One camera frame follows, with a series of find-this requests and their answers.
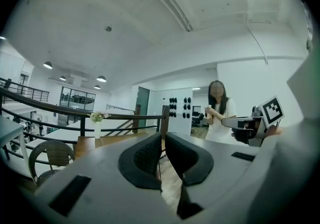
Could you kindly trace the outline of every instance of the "wicker chair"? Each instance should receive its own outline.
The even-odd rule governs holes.
[[[50,169],[44,173],[42,173],[39,177],[36,175],[36,159],[37,157],[43,153],[44,151],[47,151],[48,161],[50,164]],[[72,151],[72,149],[64,144],[61,141],[57,140],[50,140],[45,141],[38,146],[36,146],[30,156],[29,156],[29,170],[32,176],[32,179],[36,183],[37,186],[42,185],[47,179],[49,179],[52,175],[54,175],[58,170],[53,170],[52,165],[56,166],[67,166],[69,164],[69,156],[74,161],[75,160],[75,154]]]

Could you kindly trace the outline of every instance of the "long black hair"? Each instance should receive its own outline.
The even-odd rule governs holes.
[[[223,87],[223,95],[221,97],[221,102],[220,102],[220,109],[219,109],[219,114],[223,115],[224,112],[226,111],[226,107],[227,107],[227,102],[228,102],[228,97],[227,97],[227,93],[226,93],[226,89],[224,84],[221,81],[214,81],[211,82],[209,85],[209,90],[208,90],[208,101],[209,101],[209,105],[211,105],[211,107],[214,109],[216,107],[217,101],[215,99],[215,97],[213,97],[210,94],[210,90],[211,90],[211,86],[213,83],[219,83],[222,87]]]

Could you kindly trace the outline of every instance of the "glass partition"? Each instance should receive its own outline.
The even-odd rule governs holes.
[[[93,111],[95,104],[95,94],[80,90],[63,87],[60,98],[60,105],[74,109],[85,109]]]

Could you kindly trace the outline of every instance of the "vase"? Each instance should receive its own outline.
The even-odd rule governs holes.
[[[101,122],[95,122],[94,123],[95,124],[95,126],[94,126],[94,137],[96,138],[96,139],[99,139],[100,137],[101,137]]]

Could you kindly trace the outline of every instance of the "white shirt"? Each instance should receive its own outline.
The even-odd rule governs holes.
[[[226,110],[223,114],[223,117],[230,118],[232,116],[237,115],[236,113],[236,105],[232,98],[229,98],[226,103]],[[215,110],[219,112],[220,104],[215,105]],[[228,127],[224,127],[221,122],[216,118],[213,117],[213,124],[209,125],[209,131],[207,133],[206,139],[215,141],[215,142],[222,142],[222,143],[231,143],[231,144],[238,144],[236,139],[231,137],[231,129]]]

